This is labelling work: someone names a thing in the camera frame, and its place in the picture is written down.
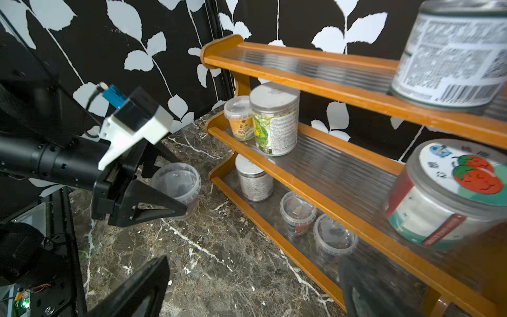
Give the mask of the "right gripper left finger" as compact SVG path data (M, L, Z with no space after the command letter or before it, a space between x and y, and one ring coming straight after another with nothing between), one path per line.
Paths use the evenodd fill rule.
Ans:
M158 316L170 267L166 256L153 258L88 312L89 316Z

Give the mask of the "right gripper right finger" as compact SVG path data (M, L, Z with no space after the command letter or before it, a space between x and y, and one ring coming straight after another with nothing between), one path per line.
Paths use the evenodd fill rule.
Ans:
M339 286L347 316L424 316L422 283L389 264L343 258Z

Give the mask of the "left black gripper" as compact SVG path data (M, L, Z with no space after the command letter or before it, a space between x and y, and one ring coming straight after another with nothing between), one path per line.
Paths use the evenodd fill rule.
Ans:
M158 170L154 165L162 157L178 162L161 142L152 145L142 140L126 154L106 167L96 179L93 188L91 218L108 220L115 227L130 227L148 221L183 216L187 205L139 181L137 168L142 166L144 177Z

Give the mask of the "clear jar purple label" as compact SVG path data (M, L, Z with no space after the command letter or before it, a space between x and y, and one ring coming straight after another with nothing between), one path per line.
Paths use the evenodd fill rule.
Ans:
M193 166L183 162L165 165L154 173L151 186L187 206L184 215L173 217L175 221L189 219L198 210L201 177Z

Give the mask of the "strawberry lid red jar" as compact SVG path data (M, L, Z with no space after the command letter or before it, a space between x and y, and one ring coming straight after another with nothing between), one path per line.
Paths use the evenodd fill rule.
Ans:
M506 153L458 139L416 147L384 210L413 244L449 250L506 222Z

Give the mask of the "clear tub orange label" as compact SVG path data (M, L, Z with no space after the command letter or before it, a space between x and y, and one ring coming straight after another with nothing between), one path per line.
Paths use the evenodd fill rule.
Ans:
M249 96L237 96L225 103L224 116L229 121L232 134L239 141L254 138L253 111Z

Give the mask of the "orange three-tier wooden shelf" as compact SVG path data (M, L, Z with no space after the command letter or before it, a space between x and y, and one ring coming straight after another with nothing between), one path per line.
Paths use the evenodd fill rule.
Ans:
M231 71L239 96L250 92L250 79L257 77L506 148L504 114L429 110L389 96L387 88L398 66L394 60L255 44L236 34L206 44L200 58L209 69ZM401 163L305 124L298 127L297 148L273 159L232 137L224 114L212 117L205 128L232 149L231 156L211 171L211 181L337 304L344 305L342 290L225 183L237 155L245 156L423 281L429 288L427 316L442 316L449 304L472 316L506 315L505 225L443 256L397 236L380 214L389 188L403 170Z

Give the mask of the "white-lid green label jar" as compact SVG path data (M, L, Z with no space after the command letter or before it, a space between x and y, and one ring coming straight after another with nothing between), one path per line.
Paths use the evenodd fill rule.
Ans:
M249 95L257 148L280 157L297 144L301 92L278 83L265 83Z

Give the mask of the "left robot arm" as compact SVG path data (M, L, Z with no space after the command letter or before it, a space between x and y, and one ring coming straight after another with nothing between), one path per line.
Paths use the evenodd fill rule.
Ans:
M129 96L104 83L92 98L115 107L99 119L76 105L64 118L71 95L9 22L13 39L1 45L1 172L92 192L91 217L116 227L185 214L186 206L136 178L154 162L177 157L163 144L174 117L142 88Z

